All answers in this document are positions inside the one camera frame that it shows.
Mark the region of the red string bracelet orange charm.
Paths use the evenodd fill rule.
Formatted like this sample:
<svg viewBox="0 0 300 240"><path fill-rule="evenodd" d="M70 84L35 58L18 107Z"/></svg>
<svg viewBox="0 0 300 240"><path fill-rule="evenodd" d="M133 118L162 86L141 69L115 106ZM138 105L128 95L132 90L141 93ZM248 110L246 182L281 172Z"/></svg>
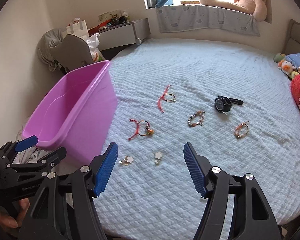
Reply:
<svg viewBox="0 0 300 240"><path fill-rule="evenodd" d="M134 120L130 119L130 122L135 124L135 132L131 135L128 140L131 141L137 136L140 137L152 137L155 133L154 129L151 127L150 122L146 120Z"/></svg>

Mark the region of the purple plastic storage bin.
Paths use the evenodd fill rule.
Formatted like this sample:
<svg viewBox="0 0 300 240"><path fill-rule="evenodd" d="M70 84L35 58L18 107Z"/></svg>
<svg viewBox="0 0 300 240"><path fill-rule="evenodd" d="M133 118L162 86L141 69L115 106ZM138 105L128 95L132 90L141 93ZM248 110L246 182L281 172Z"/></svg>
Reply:
<svg viewBox="0 0 300 240"><path fill-rule="evenodd" d="M68 72L46 94L21 137L35 135L45 151L64 147L68 161L88 164L101 154L116 108L110 61Z"/></svg>

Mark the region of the left white flower earring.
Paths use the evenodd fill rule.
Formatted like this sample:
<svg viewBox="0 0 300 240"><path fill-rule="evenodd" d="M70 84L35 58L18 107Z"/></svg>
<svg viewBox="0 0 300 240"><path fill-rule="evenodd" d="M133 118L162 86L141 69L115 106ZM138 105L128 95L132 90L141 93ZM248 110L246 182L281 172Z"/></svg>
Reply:
<svg viewBox="0 0 300 240"><path fill-rule="evenodd" d="M131 156L125 156L124 159L122 159L122 160L119 161L119 164L127 166L127 165L132 164L133 161L134 161L133 157L131 157Z"/></svg>

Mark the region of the white flower earring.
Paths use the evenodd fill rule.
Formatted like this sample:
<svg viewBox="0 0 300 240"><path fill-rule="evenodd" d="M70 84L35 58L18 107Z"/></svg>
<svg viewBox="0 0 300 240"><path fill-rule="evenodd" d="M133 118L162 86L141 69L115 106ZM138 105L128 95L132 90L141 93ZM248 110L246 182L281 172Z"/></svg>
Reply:
<svg viewBox="0 0 300 240"><path fill-rule="evenodd" d="M154 162L155 165L159 165L162 161L163 153L158 151L154 153Z"/></svg>
<svg viewBox="0 0 300 240"><path fill-rule="evenodd" d="M132 164L133 161L134 161L133 157L131 157L131 156L125 156L124 159L122 159L122 160L119 161L119 164L127 166L127 165Z"/></svg>

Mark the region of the right white flower earring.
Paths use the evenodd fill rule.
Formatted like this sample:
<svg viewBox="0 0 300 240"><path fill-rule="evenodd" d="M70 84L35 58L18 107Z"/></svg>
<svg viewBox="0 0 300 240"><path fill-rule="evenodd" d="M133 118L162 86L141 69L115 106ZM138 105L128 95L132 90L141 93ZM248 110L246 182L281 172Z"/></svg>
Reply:
<svg viewBox="0 0 300 240"><path fill-rule="evenodd" d="M162 161L163 153L158 151L154 153L154 162L155 165L159 165Z"/></svg>

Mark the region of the black digital wrist watch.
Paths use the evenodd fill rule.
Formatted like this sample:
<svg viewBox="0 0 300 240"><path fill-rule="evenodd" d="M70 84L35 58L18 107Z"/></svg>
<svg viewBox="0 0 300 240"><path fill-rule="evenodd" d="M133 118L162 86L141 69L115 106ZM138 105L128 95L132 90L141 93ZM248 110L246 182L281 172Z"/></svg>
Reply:
<svg viewBox="0 0 300 240"><path fill-rule="evenodd" d="M225 96L220 96L220 95L217 96L217 98L215 99L215 109L219 113L229 112L233 104L241 106L243 105L243 101L234 98L227 98Z"/></svg>

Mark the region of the light blue quilted bedspread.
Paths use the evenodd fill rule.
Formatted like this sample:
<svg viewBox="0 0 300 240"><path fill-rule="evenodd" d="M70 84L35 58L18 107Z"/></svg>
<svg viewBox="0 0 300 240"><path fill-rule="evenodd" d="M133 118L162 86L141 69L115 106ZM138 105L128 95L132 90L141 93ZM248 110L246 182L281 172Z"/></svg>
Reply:
<svg viewBox="0 0 300 240"><path fill-rule="evenodd" d="M273 55L249 46L182 39L147 40L119 53L110 75L118 106L106 144L118 159L95 200L104 231L127 239L192 239L206 200L183 158L196 152L228 174L252 173L279 224L300 215L300 112ZM229 112L217 96L243 101ZM152 137L128 138L134 120ZM162 152L159 165L154 153Z"/></svg>

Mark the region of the grey chair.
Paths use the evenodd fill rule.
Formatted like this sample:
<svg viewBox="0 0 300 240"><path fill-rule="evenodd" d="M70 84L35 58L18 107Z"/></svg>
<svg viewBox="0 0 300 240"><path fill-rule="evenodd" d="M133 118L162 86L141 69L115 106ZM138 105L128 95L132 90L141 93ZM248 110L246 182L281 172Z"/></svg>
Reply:
<svg viewBox="0 0 300 240"><path fill-rule="evenodd" d="M60 70L66 74L94 63L87 42L72 34L63 37L61 29L44 33L37 44L36 53L51 72Z"/></svg>

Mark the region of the white plastic bag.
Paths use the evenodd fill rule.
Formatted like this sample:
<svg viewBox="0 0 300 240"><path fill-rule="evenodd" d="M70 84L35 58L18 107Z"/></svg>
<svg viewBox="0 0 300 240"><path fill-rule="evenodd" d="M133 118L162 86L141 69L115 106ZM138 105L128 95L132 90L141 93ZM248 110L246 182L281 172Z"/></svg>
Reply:
<svg viewBox="0 0 300 240"><path fill-rule="evenodd" d="M86 40L89 50L90 50L91 57L94 62L101 62L101 61L105 60L104 56L98 49L98 46L100 44L98 36L99 36L99 33L95 33L94 35L92 35L91 37L89 37Z"/></svg>

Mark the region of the grey white bedside cabinet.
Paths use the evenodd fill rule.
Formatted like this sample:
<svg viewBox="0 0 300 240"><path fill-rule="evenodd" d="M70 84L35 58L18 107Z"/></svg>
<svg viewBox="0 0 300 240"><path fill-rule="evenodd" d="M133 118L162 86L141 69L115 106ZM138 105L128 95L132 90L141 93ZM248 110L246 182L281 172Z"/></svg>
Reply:
<svg viewBox="0 0 300 240"><path fill-rule="evenodd" d="M99 33L99 50L107 50L127 45L140 45L151 34L147 18L134 20L101 30L93 27L88 30L89 35Z"/></svg>

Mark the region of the orange white plush toy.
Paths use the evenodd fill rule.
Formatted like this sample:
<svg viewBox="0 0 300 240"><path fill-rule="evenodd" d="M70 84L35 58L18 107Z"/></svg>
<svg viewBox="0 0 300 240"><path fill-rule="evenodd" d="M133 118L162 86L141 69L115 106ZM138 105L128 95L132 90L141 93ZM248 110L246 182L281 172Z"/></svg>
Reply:
<svg viewBox="0 0 300 240"><path fill-rule="evenodd" d="M289 75L293 72L295 67L292 63L287 60L282 60L277 63L278 68L283 71L286 75Z"/></svg>

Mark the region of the white paper shopping bag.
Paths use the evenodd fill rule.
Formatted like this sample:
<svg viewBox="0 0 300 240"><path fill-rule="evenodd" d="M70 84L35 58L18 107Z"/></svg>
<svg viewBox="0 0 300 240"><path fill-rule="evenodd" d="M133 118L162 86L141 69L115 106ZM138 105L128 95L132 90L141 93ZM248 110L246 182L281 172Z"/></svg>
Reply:
<svg viewBox="0 0 300 240"><path fill-rule="evenodd" d="M66 27L66 33L76 35L84 40L89 38L87 24L81 18L73 19Z"/></svg>

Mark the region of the grey patterned window seat cover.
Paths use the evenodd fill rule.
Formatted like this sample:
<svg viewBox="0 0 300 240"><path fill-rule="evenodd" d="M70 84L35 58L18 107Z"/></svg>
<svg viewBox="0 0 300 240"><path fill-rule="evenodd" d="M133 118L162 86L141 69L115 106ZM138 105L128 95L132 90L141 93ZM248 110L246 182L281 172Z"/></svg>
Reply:
<svg viewBox="0 0 300 240"><path fill-rule="evenodd" d="M161 33L212 28L260 36L252 15L230 9L205 5L167 5L157 8L156 13Z"/></svg>

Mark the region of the beige upholstered headboard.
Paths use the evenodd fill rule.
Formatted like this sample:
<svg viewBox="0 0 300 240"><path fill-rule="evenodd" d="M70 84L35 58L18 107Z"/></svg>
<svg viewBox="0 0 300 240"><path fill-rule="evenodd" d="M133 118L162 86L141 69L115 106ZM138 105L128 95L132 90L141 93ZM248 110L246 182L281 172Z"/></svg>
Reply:
<svg viewBox="0 0 300 240"><path fill-rule="evenodd" d="M288 25L283 53L286 55L300 53L300 23L293 19Z"/></svg>

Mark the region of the blue plush toy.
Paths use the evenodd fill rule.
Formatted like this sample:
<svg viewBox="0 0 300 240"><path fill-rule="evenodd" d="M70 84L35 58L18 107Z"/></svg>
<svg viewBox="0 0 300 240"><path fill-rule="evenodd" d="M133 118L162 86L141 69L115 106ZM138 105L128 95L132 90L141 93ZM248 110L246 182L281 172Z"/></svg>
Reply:
<svg viewBox="0 0 300 240"><path fill-rule="evenodd" d="M156 0L156 8L163 7L165 5L173 5L173 0Z"/></svg>

